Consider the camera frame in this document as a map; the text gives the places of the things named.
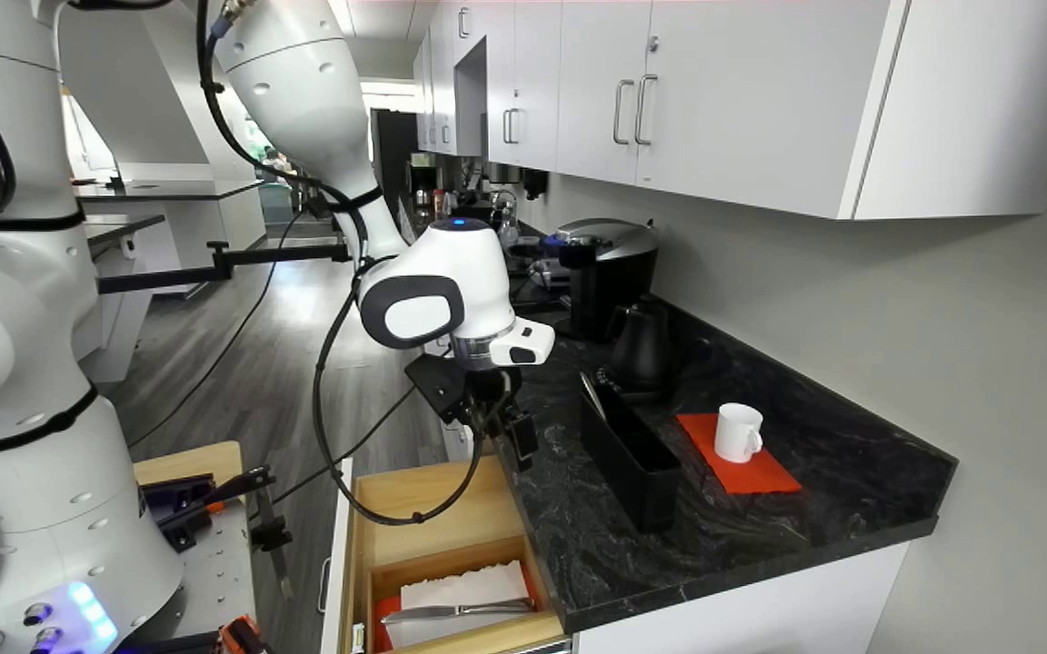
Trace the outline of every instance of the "ceiling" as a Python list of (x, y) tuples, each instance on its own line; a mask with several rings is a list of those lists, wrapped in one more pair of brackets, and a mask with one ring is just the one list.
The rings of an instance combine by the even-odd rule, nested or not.
[(330, 0), (360, 77), (411, 81), (437, 0)]

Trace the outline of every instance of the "kettle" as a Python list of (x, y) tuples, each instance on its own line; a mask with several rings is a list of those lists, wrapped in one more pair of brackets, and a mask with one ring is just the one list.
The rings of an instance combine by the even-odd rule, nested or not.
[(668, 312), (639, 297), (616, 312), (622, 335), (616, 338), (598, 377), (627, 401), (658, 401), (672, 390)]

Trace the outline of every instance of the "white mug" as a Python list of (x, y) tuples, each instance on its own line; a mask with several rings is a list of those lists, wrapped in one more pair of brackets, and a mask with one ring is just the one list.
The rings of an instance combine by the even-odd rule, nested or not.
[(747, 405), (718, 407), (712, 452), (730, 467), (747, 467), (763, 452), (763, 414)]

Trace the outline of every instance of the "orange coaster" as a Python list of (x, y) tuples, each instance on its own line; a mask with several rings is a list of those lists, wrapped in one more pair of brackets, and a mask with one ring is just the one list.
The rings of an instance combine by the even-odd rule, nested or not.
[(795, 493), (803, 491), (772, 452), (752, 456), (747, 467), (730, 467), (712, 452), (718, 414), (678, 414), (678, 424), (703, 452), (707, 467), (729, 493)]

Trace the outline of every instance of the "wooden drawer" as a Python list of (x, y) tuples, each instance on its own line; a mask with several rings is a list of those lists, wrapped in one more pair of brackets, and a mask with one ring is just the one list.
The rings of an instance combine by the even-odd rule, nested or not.
[[(381, 476), (360, 476), (357, 497), (389, 515), (411, 515), (432, 509), (456, 491), (467, 467), (429, 467)], [(415, 654), (457, 654), (457, 651), (540, 651), (563, 643), (558, 609), (549, 607), (544, 573), (523, 536), (523, 519), (500, 457), (484, 457), (461, 500), (445, 515), (417, 527), (377, 527), (357, 515), (340, 497), (334, 557), (323, 609), (323, 654), (371, 654), (371, 607), (377, 595), (397, 592), (408, 582), (448, 579), (484, 562), (521, 560), (535, 586), (540, 609), (495, 630), (437, 640), (415, 648)]]

